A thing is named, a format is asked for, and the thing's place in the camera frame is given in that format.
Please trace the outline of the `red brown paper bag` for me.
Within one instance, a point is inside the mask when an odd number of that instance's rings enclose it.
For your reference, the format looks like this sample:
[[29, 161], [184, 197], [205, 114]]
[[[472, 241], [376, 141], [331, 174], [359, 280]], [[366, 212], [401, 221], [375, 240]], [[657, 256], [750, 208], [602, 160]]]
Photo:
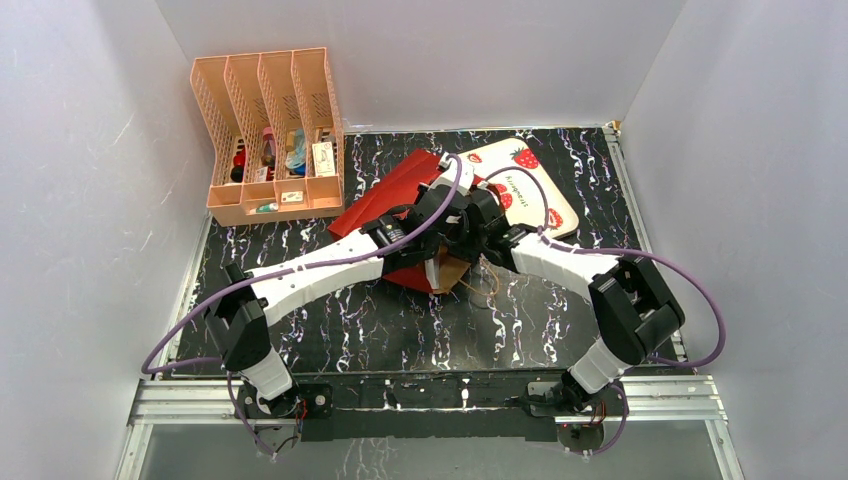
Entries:
[[415, 151], [329, 227], [361, 233], [384, 255], [382, 277], [425, 293], [449, 291], [480, 258], [512, 264], [505, 209], [475, 164]]

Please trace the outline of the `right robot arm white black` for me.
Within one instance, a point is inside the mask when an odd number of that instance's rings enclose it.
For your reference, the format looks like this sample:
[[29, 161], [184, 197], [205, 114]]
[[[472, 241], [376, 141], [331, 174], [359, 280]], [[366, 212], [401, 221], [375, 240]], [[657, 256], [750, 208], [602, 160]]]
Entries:
[[574, 292], [592, 309], [598, 338], [554, 386], [521, 398], [532, 413], [590, 413], [610, 385], [685, 323], [662, 274], [641, 253], [581, 254], [537, 227], [510, 224], [493, 193], [483, 189], [474, 188], [460, 200], [458, 215], [461, 247]]

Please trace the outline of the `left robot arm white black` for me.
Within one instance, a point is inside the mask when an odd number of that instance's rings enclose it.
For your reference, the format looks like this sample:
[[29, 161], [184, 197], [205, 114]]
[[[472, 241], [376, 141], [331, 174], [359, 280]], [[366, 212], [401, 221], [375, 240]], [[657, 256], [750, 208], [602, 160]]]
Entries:
[[426, 190], [401, 216], [393, 208], [340, 240], [302, 257], [248, 273], [230, 266], [230, 286], [201, 311], [226, 371], [252, 384], [275, 416], [294, 411], [299, 391], [271, 345], [268, 323], [321, 296], [399, 271], [432, 293], [449, 289], [460, 262], [447, 258], [444, 240], [464, 221], [468, 188]]

